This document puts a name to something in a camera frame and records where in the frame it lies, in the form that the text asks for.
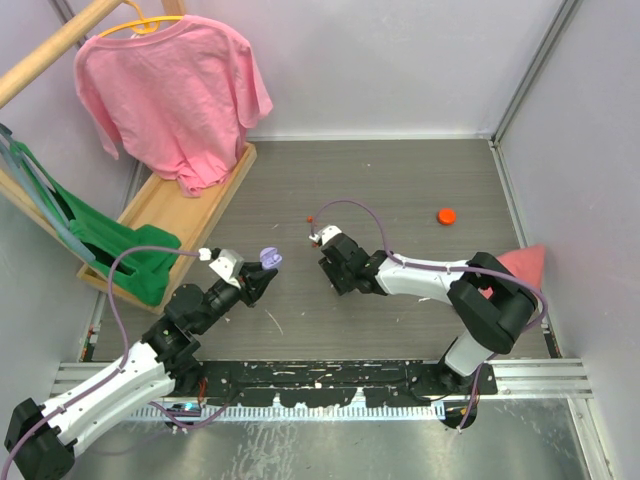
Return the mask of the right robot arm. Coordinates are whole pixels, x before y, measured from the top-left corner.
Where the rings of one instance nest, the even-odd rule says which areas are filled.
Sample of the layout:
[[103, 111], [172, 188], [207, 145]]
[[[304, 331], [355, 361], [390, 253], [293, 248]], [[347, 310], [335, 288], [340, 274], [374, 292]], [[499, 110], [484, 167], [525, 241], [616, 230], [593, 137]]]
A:
[[319, 265], [336, 292], [411, 295], [453, 308], [465, 331], [438, 364], [444, 390], [459, 394], [493, 355], [509, 353], [538, 309], [534, 287], [516, 278], [494, 256], [478, 252], [452, 263], [418, 260], [385, 250], [368, 254], [338, 227], [310, 235], [320, 248]]

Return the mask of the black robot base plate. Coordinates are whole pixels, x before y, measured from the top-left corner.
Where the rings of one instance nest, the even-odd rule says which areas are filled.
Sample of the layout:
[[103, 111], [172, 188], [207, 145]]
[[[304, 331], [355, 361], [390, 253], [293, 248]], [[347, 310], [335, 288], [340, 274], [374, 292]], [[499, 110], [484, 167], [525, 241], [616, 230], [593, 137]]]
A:
[[211, 405], [286, 408], [345, 407], [357, 393], [365, 406], [428, 406], [431, 399], [498, 392], [493, 368], [484, 365], [479, 378], [455, 380], [438, 363], [421, 360], [353, 361], [203, 361], [168, 371], [178, 395], [204, 393]]

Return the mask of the lilac earbud case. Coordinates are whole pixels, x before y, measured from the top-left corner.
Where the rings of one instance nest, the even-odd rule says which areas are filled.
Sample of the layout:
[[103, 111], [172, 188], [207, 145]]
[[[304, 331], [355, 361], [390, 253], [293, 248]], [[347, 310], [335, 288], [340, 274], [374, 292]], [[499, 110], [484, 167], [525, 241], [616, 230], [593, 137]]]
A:
[[263, 270], [277, 270], [280, 268], [282, 261], [283, 257], [276, 247], [266, 247], [260, 252], [260, 262]]

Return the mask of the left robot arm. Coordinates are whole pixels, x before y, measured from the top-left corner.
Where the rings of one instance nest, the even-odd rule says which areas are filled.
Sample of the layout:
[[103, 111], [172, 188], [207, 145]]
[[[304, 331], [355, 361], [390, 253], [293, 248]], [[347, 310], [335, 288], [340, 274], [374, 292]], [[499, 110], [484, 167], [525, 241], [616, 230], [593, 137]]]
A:
[[61, 479], [102, 434], [163, 396], [194, 393], [202, 377], [195, 353], [204, 334], [238, 303], [252, 307], [277, 268], [240, 262], [211, 288], [178, 287], [160, 317], [116, 361], [42, 404], [28, 398], [12, 412], [1, 476], [16, 466], [25, 479]]

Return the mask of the orange earbud case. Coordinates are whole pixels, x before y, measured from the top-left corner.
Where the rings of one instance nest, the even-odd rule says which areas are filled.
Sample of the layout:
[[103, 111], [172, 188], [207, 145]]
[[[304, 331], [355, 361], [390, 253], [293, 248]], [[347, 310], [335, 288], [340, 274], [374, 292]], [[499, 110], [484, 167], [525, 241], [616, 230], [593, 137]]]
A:
[[438, 211], [437, 220], [442, 225], [453, 225], [457, 220], [457, 215], [453, 209], [443, 208]]

